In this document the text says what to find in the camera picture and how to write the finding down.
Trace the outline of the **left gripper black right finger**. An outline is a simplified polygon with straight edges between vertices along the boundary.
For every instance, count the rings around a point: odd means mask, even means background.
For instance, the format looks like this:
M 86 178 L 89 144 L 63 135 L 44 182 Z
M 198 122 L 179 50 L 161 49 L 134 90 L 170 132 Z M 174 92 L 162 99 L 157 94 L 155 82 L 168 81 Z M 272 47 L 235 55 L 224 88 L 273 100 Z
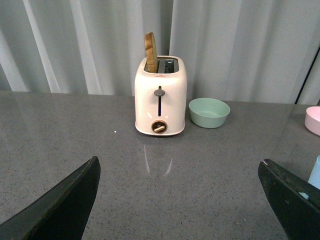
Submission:
M 267 200 L 290 240 L 320 238 L 320 190 L 271 159 L 258 166 Z

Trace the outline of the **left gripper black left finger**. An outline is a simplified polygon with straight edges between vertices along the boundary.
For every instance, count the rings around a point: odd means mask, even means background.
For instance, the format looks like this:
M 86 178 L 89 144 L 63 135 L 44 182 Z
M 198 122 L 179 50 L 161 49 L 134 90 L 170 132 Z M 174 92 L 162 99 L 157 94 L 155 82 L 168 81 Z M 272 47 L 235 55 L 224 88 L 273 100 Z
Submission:
M 80 240 L 93 208 L 101 166 L 94 156 L 0 225 L 2 240 Z

